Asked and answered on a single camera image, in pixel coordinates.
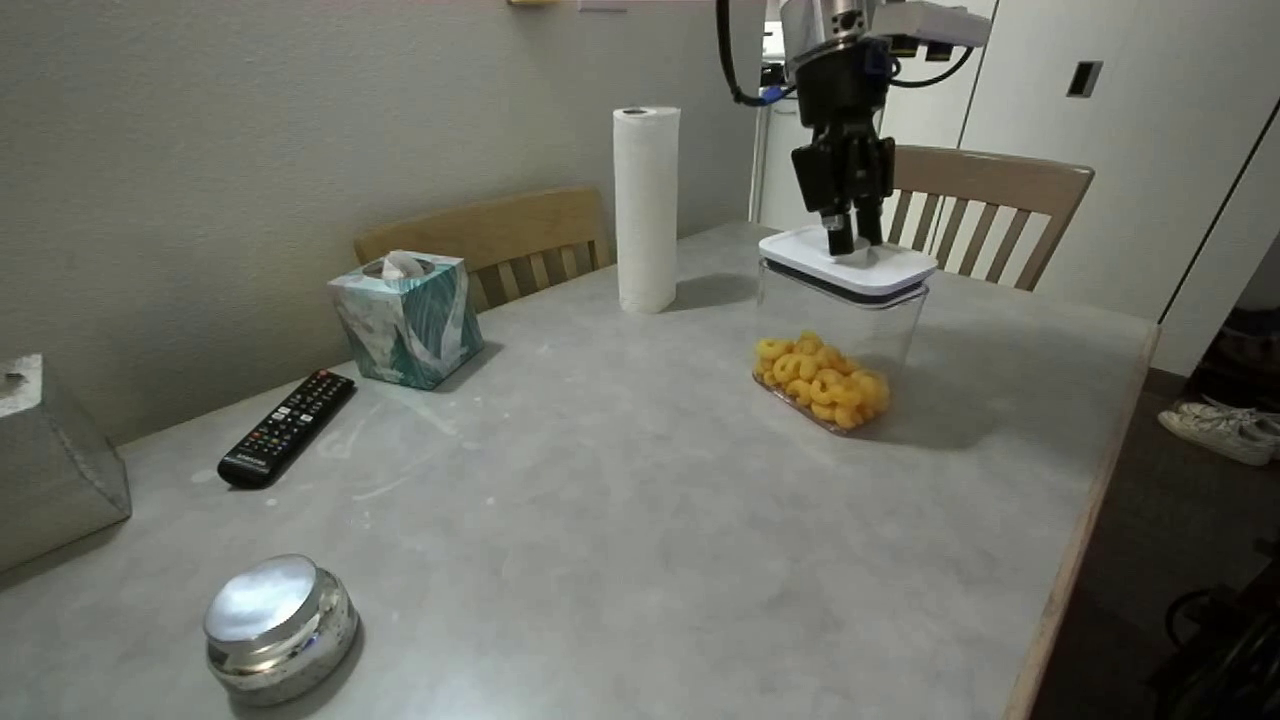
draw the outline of tissue box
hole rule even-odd
[[[366,381],[434,389],[483,343],[459,255],[389,250],[327,288]]]
[[[0,570],[124,525],[129,476],[42,357],[0,359]]]

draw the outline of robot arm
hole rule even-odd
[[[959,7],[879,0],[783,0],[780,13],[798,122],[812,126],[812,142],[790,153],[798,195],[809,210],[819,210],[826,250],[851,255],[857,237],[885,245],[879,206],[893,192],[893,139],[879,139],[876,122],[887,84],[896,84],[893,41],[978,47],[989,21]]]

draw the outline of container lid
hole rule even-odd
[[[231,575],[209,605],[209,638],[250,645],[293,633],[297,615],[317,605],[317,580],[320,569],[304,554],[277,554]]]
[[[922,250],[908,250],[908,246],[871,246],[876,261],[871,265],[842,265],[838,255],[826,250],[824,230],[776,230],[759,241],[759,255],[812,274],[819,284],[831,284],[838,291],[851,291],[861,301],[893,301],[904,291],[915,291],[931,270],[935,261]]]

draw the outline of floor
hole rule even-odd
[[[1164,608],[1193,588],[1243,588],[1280,531],[1280,468],[1241,468],[1169,436],[1178,381],[1149,374],[1099,528],[1049,664],[1034,720],[1149,720],[1149,675],[1172,657]]]

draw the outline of gray table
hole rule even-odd
[[[749,374],[753,241],[683,241],[653,318],[611,270],[486,310],[471,374],[359,381],[267,492],[213,465],[288,389],[129,442],[134,516],[0,593],[0,717],[227,717],[205,605],[277,550],[366,623],[293,710],[1022,717],[1152,322],[935,274],[893,415],[848,440]]]

